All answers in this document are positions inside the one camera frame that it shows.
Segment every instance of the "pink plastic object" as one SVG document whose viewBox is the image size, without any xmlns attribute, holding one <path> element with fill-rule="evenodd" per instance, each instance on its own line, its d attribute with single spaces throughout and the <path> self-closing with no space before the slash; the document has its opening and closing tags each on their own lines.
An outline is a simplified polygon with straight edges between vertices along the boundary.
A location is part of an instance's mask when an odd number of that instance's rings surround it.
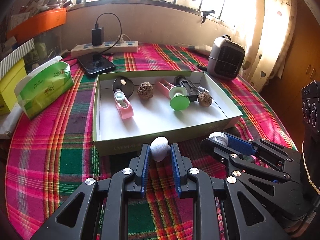
<svg viewBox="0 0 320 240">
<path fill-rule="evenodd" d="M 117 91 L 114 94 L 116 107 L 122 120 L 133 117 L 133 108 L 124 93 Z"/>
<path fill-rule="evenodd" d="M 166 80 L 162 79 L 162 80 L 156 82 L 156 87 L 162 94 L 164 94 L 167 98 L 171 99 L 169 96 L 170 89 L 167 87 L 173 88 L 174 85 L 172 85 L 169 82 L 167 82 Z"/>
</svg>

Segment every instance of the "curtain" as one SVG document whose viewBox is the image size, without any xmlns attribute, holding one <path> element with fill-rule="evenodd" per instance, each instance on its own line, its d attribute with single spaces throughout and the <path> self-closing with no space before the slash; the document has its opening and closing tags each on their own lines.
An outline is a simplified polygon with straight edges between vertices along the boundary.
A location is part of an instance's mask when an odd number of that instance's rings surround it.
<svg viewBox="0 0 320 240">
<path fill-rule="evenodd" d="M 221 19 L 235 25 L 235 42 L 244 47 L 240 75 L 258 92 L 281 78 L 296 21 L 296 0 L 226 0 Z"/>
</svg>

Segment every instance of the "blue gripper pad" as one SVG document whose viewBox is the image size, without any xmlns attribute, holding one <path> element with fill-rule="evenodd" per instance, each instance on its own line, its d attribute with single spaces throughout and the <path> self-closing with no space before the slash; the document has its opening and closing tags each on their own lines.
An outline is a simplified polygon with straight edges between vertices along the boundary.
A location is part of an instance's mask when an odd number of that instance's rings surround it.
<svg viewBox="0 0 320 240">
<path fill-rule="evenodd" d="M 172 173 L 173 173 L 173 181 L 174 186 L 176 188 L 176 192 L 178 194 L 178 197 L 181 196 L 181 182 L 180 182 L 180 172 L 178 168 L 177 158 L 174 153 L 173 145 L 171 145 L 171 165 L 172 165 Z"/>
<path fill-rule="evenodd" d="M 150 164 L 150 146 L 148 146 L 146 158 L 144 160 L 142 177 L 141 177 L 141 195 L 144 197 L 147 188 L 148 174 L 149 174 L 149 164 Z"/>
<path fill-rule="evenodd" d="M 256 154 L 256 150 L 252 148 L 252 145 L 249 142 L 239 139 L 238 137 L 233 137 L 229 134 L 226 134 L 226 136 L 228 137 L 229 148 L 240 152 L 244 156 Z"/>
</svg>

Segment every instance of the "yellow box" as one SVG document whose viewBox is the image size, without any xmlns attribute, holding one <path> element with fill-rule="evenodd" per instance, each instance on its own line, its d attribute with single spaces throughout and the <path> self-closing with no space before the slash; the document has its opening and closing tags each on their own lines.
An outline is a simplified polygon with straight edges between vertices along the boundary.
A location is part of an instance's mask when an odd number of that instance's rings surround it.
<svg viewBox="0 0 320 240">
<path fill-rule="evenodd" d="M 0 80 L 0 115 L 8 114 L 17 102 L 14 89 L 27 75 L 23 58 L 19 60 Z"/>
</svg>

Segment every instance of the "black power adapter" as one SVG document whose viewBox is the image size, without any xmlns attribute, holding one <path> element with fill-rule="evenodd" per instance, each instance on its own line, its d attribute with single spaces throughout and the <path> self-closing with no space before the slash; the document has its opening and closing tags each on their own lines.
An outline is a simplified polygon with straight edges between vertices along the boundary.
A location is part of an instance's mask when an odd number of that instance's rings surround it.
<svg viewBox="0 0 320 240">
<path fill-rule="evenodd" d="M 98 24 L 94 25 L 92 29 L 92 46 L 100 46 L 103 43 L 103 27 L 99 28 Z"/>
</svg>

